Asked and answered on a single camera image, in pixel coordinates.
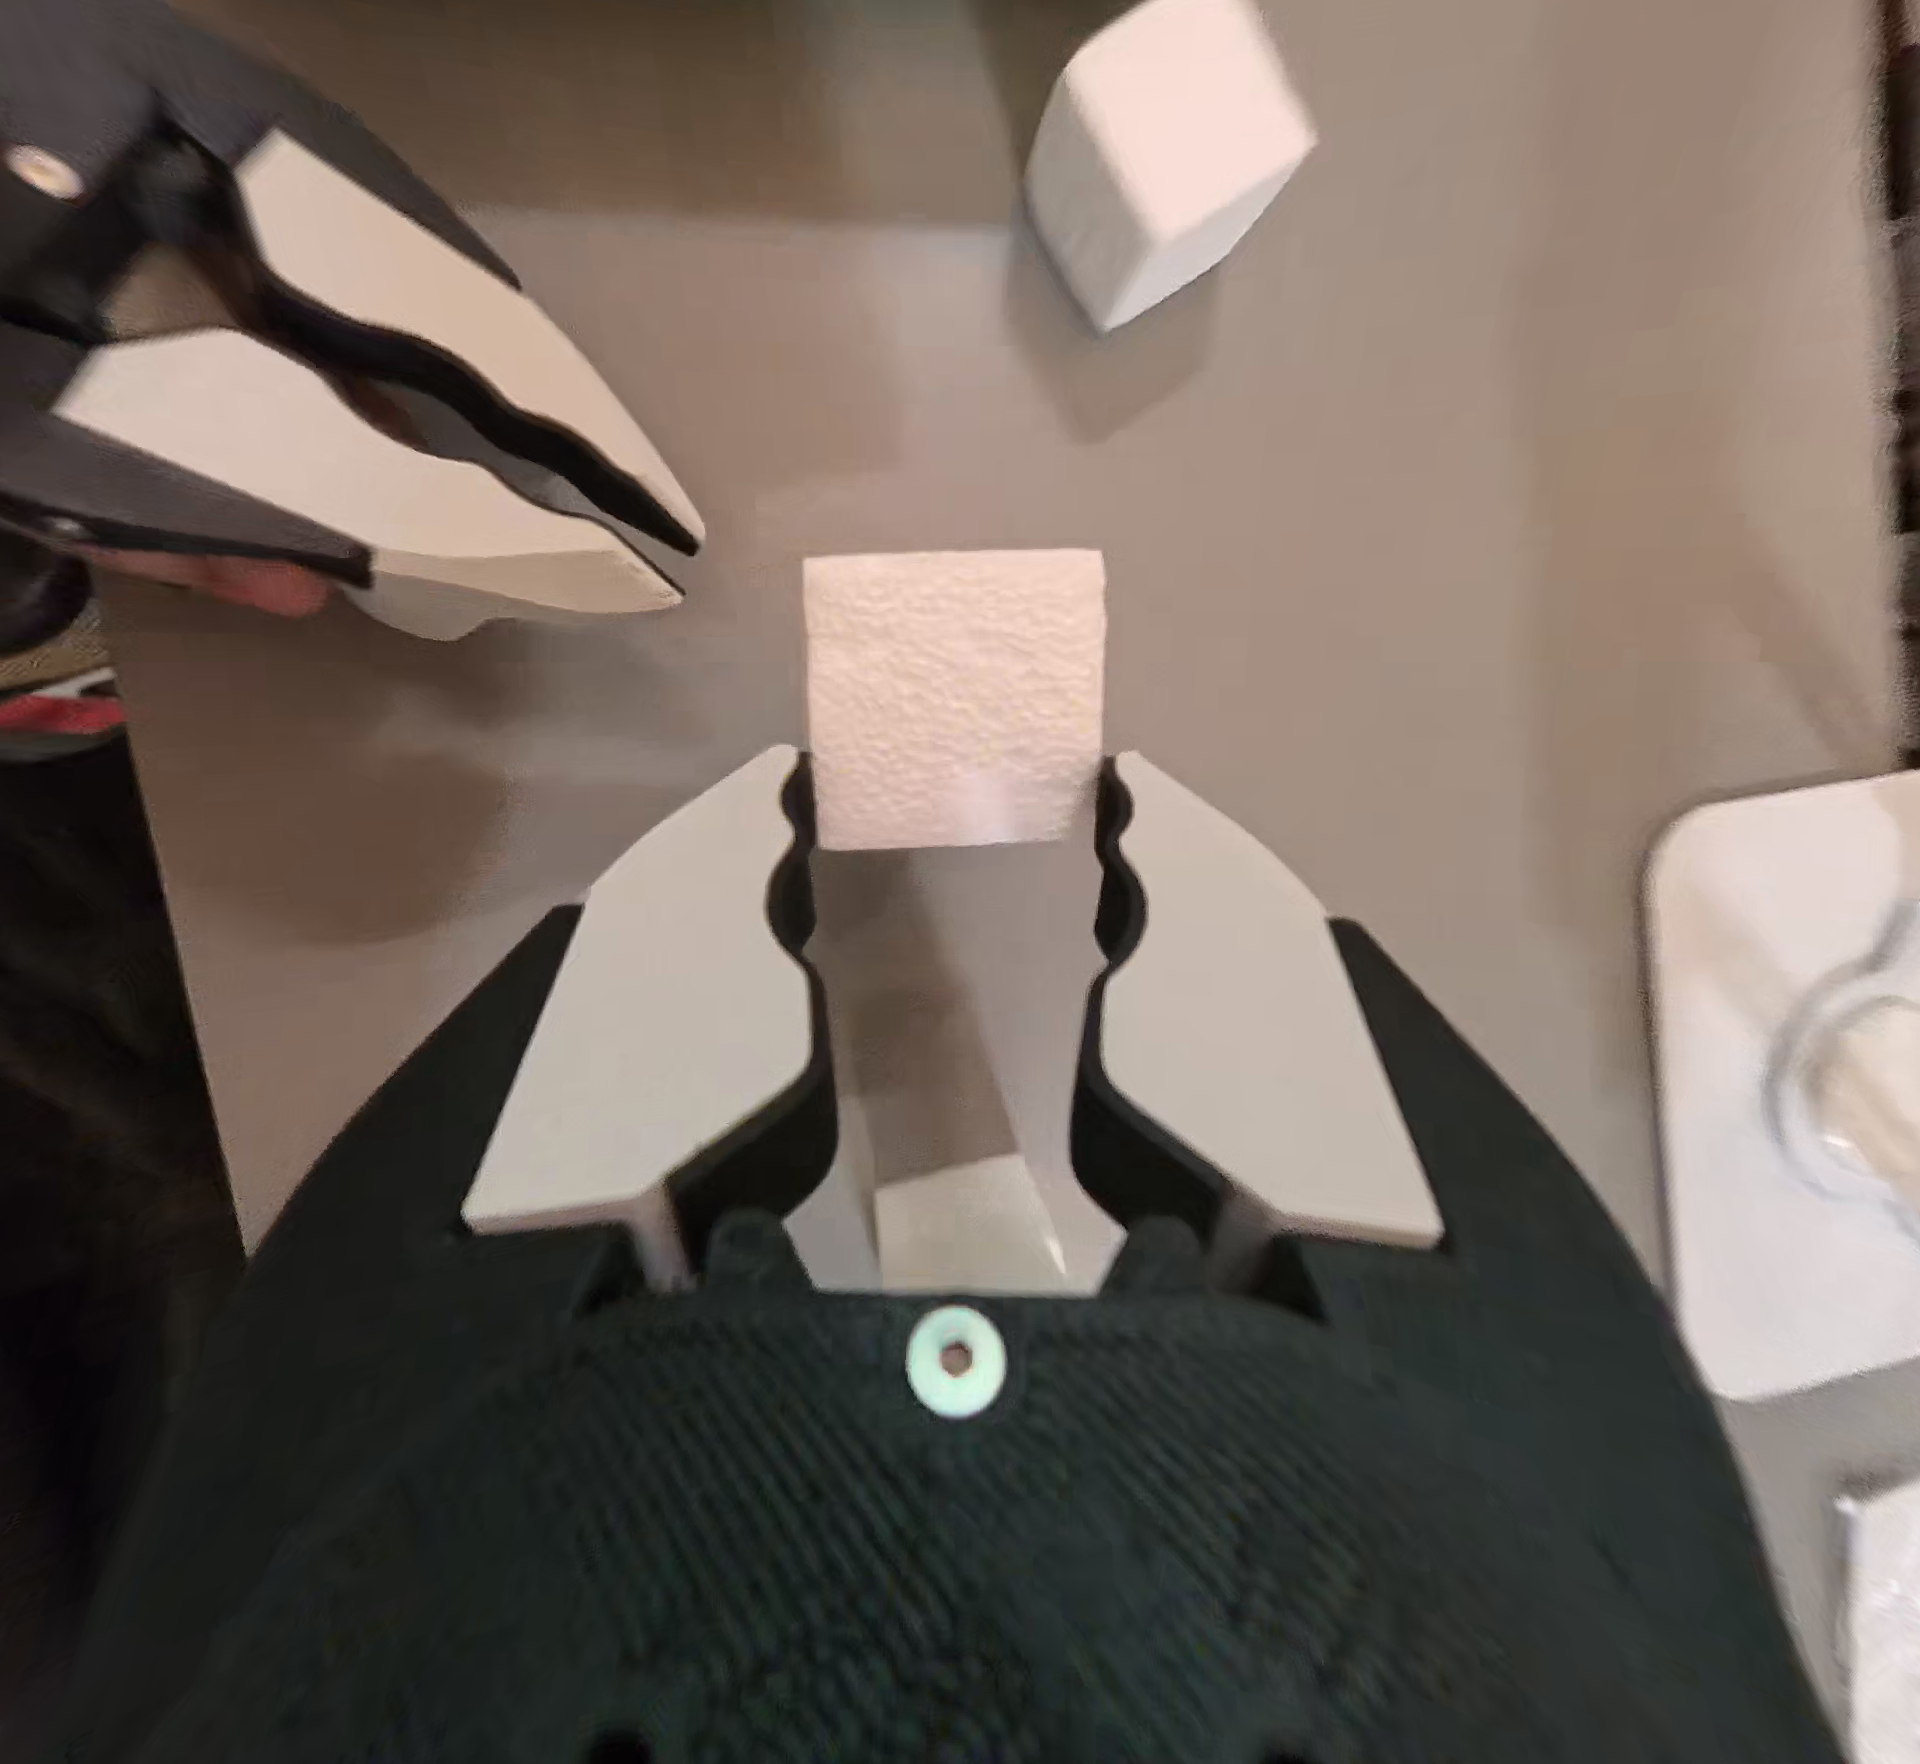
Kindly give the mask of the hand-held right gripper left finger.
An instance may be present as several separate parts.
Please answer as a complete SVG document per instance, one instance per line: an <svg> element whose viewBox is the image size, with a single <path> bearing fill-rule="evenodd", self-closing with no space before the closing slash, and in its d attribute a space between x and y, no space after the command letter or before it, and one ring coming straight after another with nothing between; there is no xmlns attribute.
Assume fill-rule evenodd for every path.
<svg viewBox="0 0 1920 1764"><path fill-rule="evenodd" d="M659 821L584 892L467 1185L476 1233L619 1225L692 1288L732 1212L829 1177L836 1096L815 931L815 800L777 744Z"/></svg>

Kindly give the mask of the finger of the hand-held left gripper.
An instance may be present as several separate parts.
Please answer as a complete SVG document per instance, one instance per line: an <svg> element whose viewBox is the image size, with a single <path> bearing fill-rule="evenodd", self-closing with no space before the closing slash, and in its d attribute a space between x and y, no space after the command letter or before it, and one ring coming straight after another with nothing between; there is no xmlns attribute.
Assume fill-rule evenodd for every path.
<svg viewBox="0 0 1920 1764"><path fill-rule="evenodd" d="M478 460L370 426L301 361L227 329L83 358L55 422L156 460L249 512L319 526L366 556L351 598L452 643L494 622L589 624L675 611L684 591L558 479L526 496Z"/></svg>
<svg viewBox="0 0 1920 1764"><path fill-rule="evenodd" d="M586 352L509 281L279 129L231 168L266 307L288 336L436 398L490 447L693 556L707 530Z"/></svg>

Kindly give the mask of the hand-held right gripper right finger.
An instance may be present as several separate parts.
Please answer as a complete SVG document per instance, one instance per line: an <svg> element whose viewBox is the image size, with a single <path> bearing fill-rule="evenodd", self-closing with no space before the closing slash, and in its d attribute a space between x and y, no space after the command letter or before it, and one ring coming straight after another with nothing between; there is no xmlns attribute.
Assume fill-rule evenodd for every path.
<svg viewBox="0 0 1920 1764"><path fill-rule="evenodd" d="M1114 1225L1213 1282L1281 1237L1431 1251L1443 1219L1312 888L1135 750L1097 777L1099 890L1069 1160Z"/></svg>

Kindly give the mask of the person's left hand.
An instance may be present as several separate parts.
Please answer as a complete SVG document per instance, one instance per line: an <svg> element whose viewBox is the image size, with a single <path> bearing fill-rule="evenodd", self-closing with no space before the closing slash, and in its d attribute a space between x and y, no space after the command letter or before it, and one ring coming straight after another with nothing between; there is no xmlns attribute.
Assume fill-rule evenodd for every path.
<svg viewBox="0 0 1920 1764"><path fill-rule="evenodd" d="M328 576L279 561L97 548L81 556L97 572L167 584L283 621L317 616L339 591Z"/></svg>

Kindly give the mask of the white document stand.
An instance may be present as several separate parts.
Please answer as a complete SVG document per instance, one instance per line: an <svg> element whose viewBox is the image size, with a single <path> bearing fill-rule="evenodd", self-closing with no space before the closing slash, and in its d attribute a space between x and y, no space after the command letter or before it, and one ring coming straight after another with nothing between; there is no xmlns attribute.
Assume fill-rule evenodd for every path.
<svg viewBox="0 0 1920 1764"><path fill-rule="evenodd" d="M1673 1306L1768 1402L1916 1359L1913 767L1717 800L1644 885Z"/></svg>

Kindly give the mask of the person's black pants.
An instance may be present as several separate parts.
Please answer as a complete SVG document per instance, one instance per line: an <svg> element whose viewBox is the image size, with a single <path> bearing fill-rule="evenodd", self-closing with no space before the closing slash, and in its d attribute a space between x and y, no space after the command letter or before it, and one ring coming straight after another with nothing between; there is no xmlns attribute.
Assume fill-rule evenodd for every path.
<svg viewBox="0 0 1920 1764"><path fill-rule="evenodd" d="M36 1760L241 1268L125 732L2 777L2 1741Z"/></svg>

